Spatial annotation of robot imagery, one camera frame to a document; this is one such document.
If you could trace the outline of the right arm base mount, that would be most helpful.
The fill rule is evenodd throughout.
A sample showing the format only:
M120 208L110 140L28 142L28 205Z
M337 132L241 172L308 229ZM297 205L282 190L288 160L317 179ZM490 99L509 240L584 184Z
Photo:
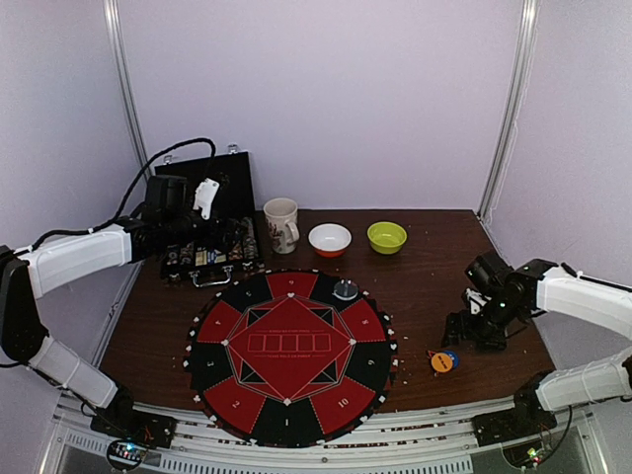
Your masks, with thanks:
M478 445L487 446L538 435L543 428L556 428L557 420L553 413L539 408L513 407L477 415L472 425Z

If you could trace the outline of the clear dealer button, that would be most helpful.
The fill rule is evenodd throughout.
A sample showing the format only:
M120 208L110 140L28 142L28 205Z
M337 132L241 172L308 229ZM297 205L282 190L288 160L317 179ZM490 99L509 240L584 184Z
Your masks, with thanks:
M342 301L353 300L358 295L358 286L350 279L341 279L334 285L333 295Z

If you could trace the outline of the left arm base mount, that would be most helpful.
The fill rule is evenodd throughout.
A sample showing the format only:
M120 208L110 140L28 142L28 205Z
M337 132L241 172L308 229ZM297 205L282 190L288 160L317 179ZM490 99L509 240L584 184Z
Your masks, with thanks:
M177 421L173 417L133 408L98 408L90 423L94 432L122 438L150 448L171 446Z

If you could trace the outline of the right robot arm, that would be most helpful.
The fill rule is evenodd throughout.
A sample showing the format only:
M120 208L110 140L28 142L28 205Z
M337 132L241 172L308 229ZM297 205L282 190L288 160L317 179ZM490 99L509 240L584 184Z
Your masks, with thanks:
M477 351L506 349L508 327L548 313L568 316L631 337L631 289L586 276L566 263L533 259L517 268L495 251L479 255L466 268L471 287L463 293L464 309L450 313L441 344L470 341ZM513 435L528 435L555 412L578 405L631 399L631 351L570 369L539 372L513 396L503 416Z

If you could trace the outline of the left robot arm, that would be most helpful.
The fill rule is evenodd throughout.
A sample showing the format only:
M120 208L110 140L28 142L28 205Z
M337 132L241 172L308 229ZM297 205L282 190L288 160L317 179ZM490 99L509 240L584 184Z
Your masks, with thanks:
M97 409L121 438L132 438L142 419L117 398L119 385L53 338L40 320L38 299L69 282L99 271L162 256L176 245L209 238L225 250L234 239L216 201L227 183L203 179L193 194L177 176L150 179L135 216L117 216L83 231L56 231L56 240L1 249L1 350L12 365L27 366Z

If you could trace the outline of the blue small blind button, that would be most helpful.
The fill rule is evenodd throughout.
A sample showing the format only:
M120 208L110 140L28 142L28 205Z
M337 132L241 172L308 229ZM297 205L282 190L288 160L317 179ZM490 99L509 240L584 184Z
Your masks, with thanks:
M440 353L447 353L448 355L450 355L454 361L454 368L457 368L460 364L460 359L458 357L458 355L452 351L444 351L444 352L440 352Z

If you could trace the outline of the orange big blind button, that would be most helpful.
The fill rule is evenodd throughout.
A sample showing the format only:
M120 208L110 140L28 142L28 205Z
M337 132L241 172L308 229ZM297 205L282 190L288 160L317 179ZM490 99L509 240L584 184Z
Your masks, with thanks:
M447 353L434 353L430 357L430 365L434 373L448 373L454 368L454 361Z

